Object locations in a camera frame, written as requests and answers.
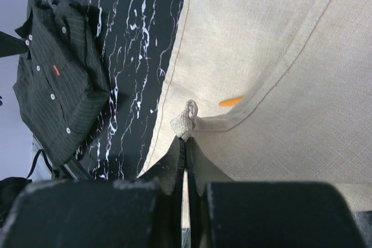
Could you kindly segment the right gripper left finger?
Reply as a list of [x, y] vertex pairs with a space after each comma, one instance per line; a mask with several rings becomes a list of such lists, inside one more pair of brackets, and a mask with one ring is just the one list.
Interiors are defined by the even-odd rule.
[[2, 247], [180, 247], [185, 144], [135, 181], [50, 180], [27, 186], [1, 230]]

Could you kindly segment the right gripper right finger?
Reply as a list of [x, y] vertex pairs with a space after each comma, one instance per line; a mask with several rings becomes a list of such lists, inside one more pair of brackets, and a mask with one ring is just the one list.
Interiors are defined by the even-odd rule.
[[192, 247], [362, 247], [349, 207], [322, 182], [233, 181], [185, 145]]

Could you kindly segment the orange plastic knife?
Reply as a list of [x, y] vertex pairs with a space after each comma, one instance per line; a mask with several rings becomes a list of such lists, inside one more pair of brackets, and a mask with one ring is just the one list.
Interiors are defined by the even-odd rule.
[[239, 97], [236, 97], [236, 98], [223, 100], [223, 101], [219, 102], [219, 106], [235, 106], [237, 103], [240, 102], [240, 100], [242, 98], [243, 98], [242, 96], [239, 96]]

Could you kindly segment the beige cloth napkin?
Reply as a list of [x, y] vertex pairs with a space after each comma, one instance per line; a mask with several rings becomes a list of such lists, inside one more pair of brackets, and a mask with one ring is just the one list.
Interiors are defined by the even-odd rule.
[[328, 182], [371, 210], [371, 0], [184, 0], [140, 172], [188, 100], [192, 136], [232, 179]]

